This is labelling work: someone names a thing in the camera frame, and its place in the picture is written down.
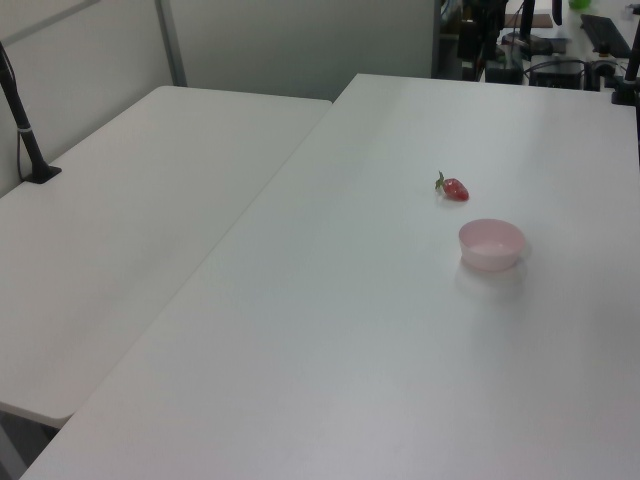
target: floor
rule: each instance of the floor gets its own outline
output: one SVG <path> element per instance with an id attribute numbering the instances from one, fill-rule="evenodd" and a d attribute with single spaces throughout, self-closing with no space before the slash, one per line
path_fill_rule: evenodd
<path id="1" fill-rule="evenodd" d="M 18 480 L 57 430 L 0 412 L 0 480 Z"/>

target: red strawberry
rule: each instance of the red strawberry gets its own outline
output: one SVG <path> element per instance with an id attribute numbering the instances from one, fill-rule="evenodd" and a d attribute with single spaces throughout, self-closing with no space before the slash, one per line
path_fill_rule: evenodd
<path id="1" fill-rule="evenodd" d="M 462 185 L 460 180 L 457 180 L 455 178 L 447 178 L 445 180 L 442 172 L 439 173 L 440 178 L 436 180 L 436 190 L 442 187 L 442 190 L 444 190 L 444 193 L 447 195 L 447 197 L 451 198 L 452 200 L 458 200 L 460 202 L 466 202 L 467 200 L 469 200 L 469 192 L 467 191 L 465 186 Z"/>

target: pink bowl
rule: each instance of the pink bowl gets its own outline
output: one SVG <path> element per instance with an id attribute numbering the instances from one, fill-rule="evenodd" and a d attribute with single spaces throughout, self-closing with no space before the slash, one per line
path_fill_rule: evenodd
<path id="1" fill-rule="evenodd" d="M 459 237 L 463 260 L 491 272 L 515 264 L 526 243 L 518 227 L 490 218 L 467 223 L 460 229 Z"/>

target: table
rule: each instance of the table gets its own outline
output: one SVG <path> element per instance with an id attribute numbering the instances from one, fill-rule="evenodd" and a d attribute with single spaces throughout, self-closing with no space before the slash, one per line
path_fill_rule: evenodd
<path id="1" fill-rule="evenodd" d="M 554 23 L 553 28 L 534 28 L 531 30 L 533 35 L 543 38 L 569 38 L 571 41 L 567 44 L 566 55 L 577 57 L 581 60 L 593 60 L 593 44 L 584 32 L 580 15 L 599 15 L 609 17 L 615 23 L 620 34 L 629 44 L 633 45 L 633 39 L 638 27 L 638 15 L 632 15 L 625 11 L 625 7 L 629 5 L 626 0 L 591 0 L 591 5 L 582 10 L 572 10 L 569 8 L 569 1 L 564 0 L 562 4 L 562 25 L 557 26 Z M 516 13 L 520 8 L 521 2 L 511 0 L 507 3 L 507 13 Z M 536 13 L 551 14 L 551 0 L 536 0 Z M 505 29 L 502 35 L 512 31 Z M 628 59 L 620 59 L 620 63 L 626 65 Z"/>
<path id="2" fill-rule="evenodd" d="M 0 200 L 0 409 L 60 427 L 330 103 L 162 87 Z"/>
<path id="3" fill-rule="evenodd" d="M 357 76 L 24 480 L 637 478 L 635 128 Z M 523 230 L 517 267 L 460 263 L 481 217 Z"/>

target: white table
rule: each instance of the white table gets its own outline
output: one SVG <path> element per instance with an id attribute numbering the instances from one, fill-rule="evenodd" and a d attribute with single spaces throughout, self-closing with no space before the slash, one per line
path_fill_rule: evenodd
<path id="1" fill-rule="evenodd" d="M 605 96 L 358 76 L 24 480 L 635 480 L 637 155 Z"/>
<path id="2" fill-rule="evenodd" d="M 163 87 L 0 200 L 0 410 L 59 427 L 329 102 Z"/>

